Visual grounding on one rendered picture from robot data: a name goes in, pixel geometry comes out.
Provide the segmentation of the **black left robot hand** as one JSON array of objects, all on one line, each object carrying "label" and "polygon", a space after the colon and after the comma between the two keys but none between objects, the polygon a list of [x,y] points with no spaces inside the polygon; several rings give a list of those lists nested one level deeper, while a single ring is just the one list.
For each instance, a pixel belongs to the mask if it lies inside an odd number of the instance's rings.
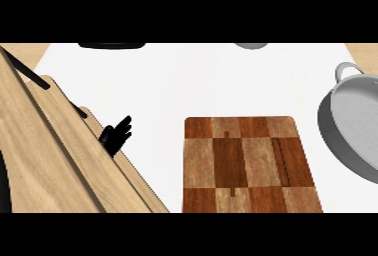
[{"label": "black left robot hand", "polygon": [[108,125],[99,136],[99,142],[111,157],[115,156],[127,139],[131,136],[131,116],[127,116],[118,125]]}]

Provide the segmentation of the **checkered wooden cutting board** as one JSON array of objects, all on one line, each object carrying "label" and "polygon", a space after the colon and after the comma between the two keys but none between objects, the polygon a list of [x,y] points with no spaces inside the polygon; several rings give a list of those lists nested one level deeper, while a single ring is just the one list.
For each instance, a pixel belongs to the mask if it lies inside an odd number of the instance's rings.
[{"label": "checkered wooden cutting board", "polygon": [[183,211],[322,211],[291,117],[185,120]]}]

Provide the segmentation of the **grey metal pot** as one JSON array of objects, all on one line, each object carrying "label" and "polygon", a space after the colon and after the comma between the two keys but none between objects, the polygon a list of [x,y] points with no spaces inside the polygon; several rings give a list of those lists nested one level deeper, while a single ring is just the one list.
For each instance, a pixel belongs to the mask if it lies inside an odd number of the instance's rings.
[{"label": "grey metal pot", "polygon": [[378,75],[343,62],[335,68],[335,87],[317,110],[323,142],[343,165],[378,184]]}]

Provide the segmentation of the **medium pale wood cabinet door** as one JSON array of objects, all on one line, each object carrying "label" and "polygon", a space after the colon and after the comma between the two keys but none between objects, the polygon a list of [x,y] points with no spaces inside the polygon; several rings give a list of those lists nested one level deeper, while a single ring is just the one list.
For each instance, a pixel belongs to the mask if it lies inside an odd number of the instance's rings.
[{"label": "medium pale wood cabinet door", "polygon": [[49,89],[27,84],[31,96],[52,125],[90,189],[108,212],[151,213],[146,202],[124,176],[83,117],[56,82],[41,76]]}]

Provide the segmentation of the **narrow pale wood cabinet door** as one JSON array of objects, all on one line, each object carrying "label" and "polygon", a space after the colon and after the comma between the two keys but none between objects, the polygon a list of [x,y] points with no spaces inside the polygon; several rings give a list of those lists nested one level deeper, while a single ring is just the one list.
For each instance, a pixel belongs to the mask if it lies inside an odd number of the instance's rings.
[{"label": "narrow pale wood cabinet door", "polygon": [[[83,112],[87,114],[87,117],[84,118],[84,122],[94,134],[96,137],[100,136],[100,133],[103,131],[103,127],[90,112],[90,110],[86,107],[81,107]],[[127,156],[124,155],[123,151],[118,151],[114,156],[114,161],[117,163],[117,166],[128,180],[130,185],[133,186],[139,196],[143,199],[143,202],[149,208],[149,210],[154,213],[168,213],[168,209],[158,198],[148,182],[145,181],[140,173],[137,172],[137,169],[134,168]]]}]

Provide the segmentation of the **large pale wood cabinet door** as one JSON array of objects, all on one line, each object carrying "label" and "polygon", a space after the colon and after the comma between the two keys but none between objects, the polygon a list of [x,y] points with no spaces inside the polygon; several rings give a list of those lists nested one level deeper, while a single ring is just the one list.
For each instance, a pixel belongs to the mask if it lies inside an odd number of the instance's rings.
[{"label": "large pale wood cabinet door", "polygon": [[105,212],[1,48],[0,151],[15,212]]}]

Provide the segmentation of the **black curved object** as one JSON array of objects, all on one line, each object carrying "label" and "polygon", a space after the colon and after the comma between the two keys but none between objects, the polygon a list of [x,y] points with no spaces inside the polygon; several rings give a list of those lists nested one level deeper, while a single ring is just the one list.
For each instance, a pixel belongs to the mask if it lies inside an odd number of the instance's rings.
[{"label": "black curved object", "polygon": [[1,150],[0,150],[0,213],[12,213],[7,169],[6,169]]}]

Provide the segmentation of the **black round object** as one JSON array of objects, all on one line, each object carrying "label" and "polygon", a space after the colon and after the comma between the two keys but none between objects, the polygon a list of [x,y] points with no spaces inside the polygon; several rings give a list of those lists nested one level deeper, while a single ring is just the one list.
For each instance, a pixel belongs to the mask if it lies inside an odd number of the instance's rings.
[{"label": "black round object", "polygon": [[139,49],[145,44],[146,43],[78,43],[83,48],[106,50]]}]

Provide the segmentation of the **grey round object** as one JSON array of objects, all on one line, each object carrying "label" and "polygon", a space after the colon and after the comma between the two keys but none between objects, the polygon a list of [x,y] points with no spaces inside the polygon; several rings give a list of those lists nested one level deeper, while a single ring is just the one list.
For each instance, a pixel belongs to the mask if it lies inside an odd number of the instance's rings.
[{"label": "grey round object", "polygon": [[261,49],[267,46],[267,43],[235,43],[241,48],[248,50]]}]

